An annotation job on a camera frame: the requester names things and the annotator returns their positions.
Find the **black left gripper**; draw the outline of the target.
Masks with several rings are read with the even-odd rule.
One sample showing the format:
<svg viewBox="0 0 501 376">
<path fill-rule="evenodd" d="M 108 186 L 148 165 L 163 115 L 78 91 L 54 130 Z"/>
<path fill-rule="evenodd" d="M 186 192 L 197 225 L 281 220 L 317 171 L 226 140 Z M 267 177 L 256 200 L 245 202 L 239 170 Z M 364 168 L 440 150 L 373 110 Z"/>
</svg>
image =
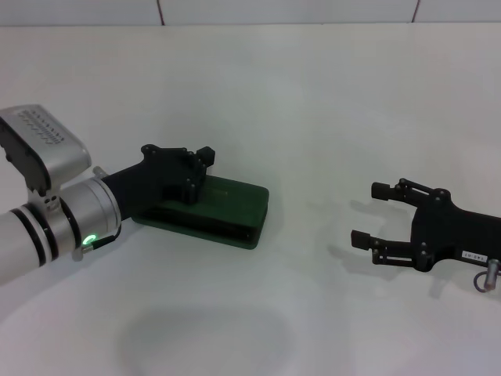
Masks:
<svg viewBox="0 0 501 376">
<path fill-rule="evenodd" d="M 123 220 L 163 201 L 195 204 L 205 182 L 207 169 L 214 164 L 215 151 L 209 146 L 196 152 L 185 148 L 141 148 L 140 163 L 103 178 L 118 204 Z"/>
</svg>

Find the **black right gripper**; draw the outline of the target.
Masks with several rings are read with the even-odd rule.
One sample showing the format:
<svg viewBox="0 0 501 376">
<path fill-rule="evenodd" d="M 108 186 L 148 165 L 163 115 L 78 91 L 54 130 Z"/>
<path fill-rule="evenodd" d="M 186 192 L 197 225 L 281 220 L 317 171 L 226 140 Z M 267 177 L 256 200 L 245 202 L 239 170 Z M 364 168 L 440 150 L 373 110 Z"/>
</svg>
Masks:
<svg viewBox="0 0 501 376">
<path fill-rule="evenodd" d="M 500 260 L 500 218 L 457 207 L 447 190 L 400 178 L 394 186 L 374 182 L 371 197 L 416 207 L 410 241 L 401 242 L 351 232 L 351 245 L 371 251 L 375 265 L 411 267 L 421 272 L 446 259 L 487 266 Z"/>
</svg>

